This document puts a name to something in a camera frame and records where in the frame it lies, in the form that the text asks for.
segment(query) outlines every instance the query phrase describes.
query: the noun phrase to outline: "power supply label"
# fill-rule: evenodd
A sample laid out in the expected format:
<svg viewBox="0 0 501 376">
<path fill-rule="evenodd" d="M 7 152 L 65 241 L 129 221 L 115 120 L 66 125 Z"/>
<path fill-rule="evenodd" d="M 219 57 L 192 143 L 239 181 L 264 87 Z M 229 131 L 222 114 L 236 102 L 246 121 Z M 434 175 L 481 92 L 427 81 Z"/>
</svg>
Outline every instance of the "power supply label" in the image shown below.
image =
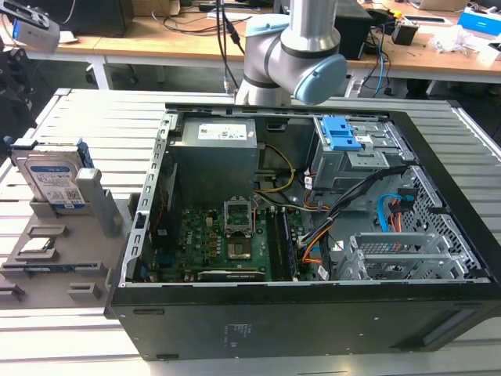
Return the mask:
<svg viewBox="0 0 501 376">
<path fill-rule="evenodd" d="M 198 128 L 198 139 L 247 140 L 245 124 L 202 124 Z"/>
</svg>

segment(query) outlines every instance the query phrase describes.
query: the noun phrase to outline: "slotted metal surface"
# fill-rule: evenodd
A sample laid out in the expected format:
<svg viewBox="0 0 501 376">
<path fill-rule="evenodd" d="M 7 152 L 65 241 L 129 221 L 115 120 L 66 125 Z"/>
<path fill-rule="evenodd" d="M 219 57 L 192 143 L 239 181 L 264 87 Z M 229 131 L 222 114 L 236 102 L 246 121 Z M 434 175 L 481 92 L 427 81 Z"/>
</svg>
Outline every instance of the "slotted metal surface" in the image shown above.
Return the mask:
<svg viewBox="0 0 501 376">
<path fill-rule="evenodd" d="M 51 100 L 38 119 L 41 125 L 37 136 L 84 136 L 97 167 L 103 171 L 106 186 L 114 196 L 127 197 L 140 191 L 138 175 L 146 173 L 154 143 L 152 130 L 157 128 L 166 102 L 232 100 L 222 94 L 71 90 Z M 482 145 L 488 143 L 478 135 L 478 126 L 469 124 L 465 114 L 459 110 L 455 113 L 445 102 L 333 99 L 326 105 L 339 110 L 407 110 L 455 179 L 501 176 L 496 175 L 499 160 Z M 462 139 L 457 141 L 463 143 L 446 143 L 446 139 L 436 142 L 434 136 L 458 136 Z M 468 175 L 469 171 L 477 175 Z M 31 214 L 31 191 L 16 174 L 8 163 L 0 166 L 0 262 L 13 249 Z M 501 211 L 496 208 L 501 206 L 501 190 L 493 186 L 485 189 L 480 181 L 478 185 L 474 181 L 462 183 L 468 183 L 463 192 L 488 226 L 499 227 Z M 495 235 L 501 240 L 501 229 Z M 0 374 L 501 373 L 501 359 L 497 356 L 501 350 L 501 319 L 479 325 L 440 352 L 348 356 L 347 350 L 346 356 L 144 363 L 118 321 L 104 320 L 102 314 L 102 309 L 35 310 L 29 314 L 0 310 Z"/>
</svg>

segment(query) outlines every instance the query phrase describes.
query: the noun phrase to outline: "small component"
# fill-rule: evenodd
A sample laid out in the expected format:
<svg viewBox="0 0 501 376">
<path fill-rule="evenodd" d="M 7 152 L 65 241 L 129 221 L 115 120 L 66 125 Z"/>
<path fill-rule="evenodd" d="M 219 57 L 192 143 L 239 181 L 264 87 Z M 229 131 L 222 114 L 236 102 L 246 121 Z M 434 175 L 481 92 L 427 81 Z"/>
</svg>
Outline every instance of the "small component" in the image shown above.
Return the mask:
<svg viewBox="0 0 501 376">
<path fill-rule="evenodd" d="M 52 246 L 54 239 L 50 237 L 34 237 L 21 249 L 20 253 L 43 253 Z"/>
<path fill-rule="evenodd" d="M 228 239 L 228 259 L 252 259 L 251 240 L 246 237 L 230 237 Z"/>
</svg>

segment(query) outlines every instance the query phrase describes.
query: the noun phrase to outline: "wire bundle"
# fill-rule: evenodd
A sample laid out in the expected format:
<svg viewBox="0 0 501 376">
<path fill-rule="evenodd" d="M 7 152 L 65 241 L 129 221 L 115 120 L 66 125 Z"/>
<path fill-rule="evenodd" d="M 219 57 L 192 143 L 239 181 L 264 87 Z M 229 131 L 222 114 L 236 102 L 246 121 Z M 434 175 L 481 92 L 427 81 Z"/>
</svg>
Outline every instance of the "wire bundle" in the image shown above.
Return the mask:
<svg viewBox="0 0 501 376">
<path fill-rule="evenodd" d="M 374 172 L 372 175 L 369 175 L 364 180 L 355 184 L 352 188 L 343 193 L 341 197 L 339 197 L 336 200 L 334 205 L 332 205 L 329 211 L 326 213 L 322 225 L 320 225 L 316 230 L 310 231 L 305 235 L 305 237 L 301 239 L 302 242 L 307 242 L 307 243 L 309 239 L 312 239 L 312 241 L 308 243 L 302 261 L 303 262 L 319 261 L 319 260 L 312 261 L 314 259 L 308 257 L 310 251 L 318 241 L 320 241 L 324 236 L 326 236 L 329 233 L 329 230 L 332 228 L 333 222 L 336 219 L 336 217 L 338 217 L 341 211 L 347 208 L 353 200 L 365 194 L 367 190 L 369 190 L 369 188 L 378 180 L 386 176 L 401 175 L 407 170 L 407 168 L 408 166 L 397 166 L 389 168 L 388 170 L 380 170 L 378 172 Z"/>
<path fill-rule="evenodd" d="M 374 90 L 373 97 L 376 96 L 376 94 L 386 86 L 390 85 L 390 79 L 388 78 L 388 74 L 390 73 L 391 69 L 391 60 L 390 56 L 383 51 L 383 43 L 384 43 L 384 36 L 385 36 L 385 24 L 381 24 L 380 27 L 382 28 L 383 35 L 381 36 L 381 40 L 373 33 L 371 30 L 369 32 L 369 39 L 366 41 L 366 46 L 369 50 L 372 50 L 376 53 L 377 58 L 376 58 L 376 64 L 374 65 L 373 69 L 369 72 L 369 75 L 366 77 L 366 79 L 363 81 L 362 86 L 365 86 L 368 89 Z M 384 76 L 384 61 L 388 62 L 388 69 L 386 71 L 386 76 Z M 377 87 L 376 88 L 371 88 L 367 86 L 367 81 L 373 76 L 374 71 L 377 69 L 377 67 L 380 66 L 380 75 L 379 75 L 379 81 L 377 82 Z"/>
</svg>

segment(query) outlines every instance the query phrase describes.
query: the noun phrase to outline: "black metal frame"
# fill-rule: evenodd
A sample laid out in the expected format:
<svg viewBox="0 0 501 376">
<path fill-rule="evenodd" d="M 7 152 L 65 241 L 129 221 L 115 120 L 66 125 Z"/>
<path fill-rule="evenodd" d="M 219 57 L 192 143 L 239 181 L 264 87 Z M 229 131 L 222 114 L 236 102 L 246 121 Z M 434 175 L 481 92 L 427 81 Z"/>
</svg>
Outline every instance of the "black metal frame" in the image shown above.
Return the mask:
<svg viewBox="0 0 501 376">
<path fill-rule="evenodd" d="M 205 115 L 209 115 L 207 109 L 218 108 L 230 115 L 235 107 L 190 104 L 167 105 L 167 108 L 173 111 L 197 109 Z M 286 110 L 307 109 L 289 107 Z M 429 351 L 439 349 L 476 324 L 496 316 L 501 306 L 501 246 L 407 114 L 339 111 L 329 107 L 315 107 L 315 112 L 390 118 L 438 188 L 445 203 L 445 213 L 455 219 L 475 255 L 484 263 L 488 275 L 481 277 L 490 277 L 491 283 L 117 288 L 112 309 L 128 334 L 139 338 L 135 344 L 145 360 Z M 289 328 L 296 333 L 293 337 L 287 327 L 279 324 L 286 319 L 284 313 L 288 315 L 287 320 L 297 323 Z M 204 325 L 223 328 L 222 332 L 204 333 L 205 326 L 191 321 L 199 314 L 202 316 L 198 320 L 204 321 Z M 367 315 L 373 316 L 372 322 L 368 322 Z M 391 317 L 391 320 L 384 323 L 380 317 Z M 231 323 L 242 322 L 239 321 L 242 319 L 254 325 L 252 331 L 257 334 L 248 334 L 246 331 L 250 329 L 245 326 L 240 326 L 234 334 Z M 335 324 L 335 320 L 344 322 Z M 354 322 L 364 328 L 351 327 Z M 381 325 L 391 334 L 382 334 Z M 185 329 L 184 337 L 179 332 L 180 327 Z M 192 332 L 194 327 L 198 327 L 199 334 Z M 164 335 L 155 335 L 158 331 L 164 331 Z M 247 345 L 228 346 L 228 341 L 232 340 L 228 331 L 240 342 L 247 338 Z M 371 337 L 369 344 L 353 342 L 353 337 L 366 334 Z M 266 342 L 273 347 L 265 346 L 264 349 L 262 343 Z M 308 345 L 300 349 L 301 344 Z"/>
</svg>

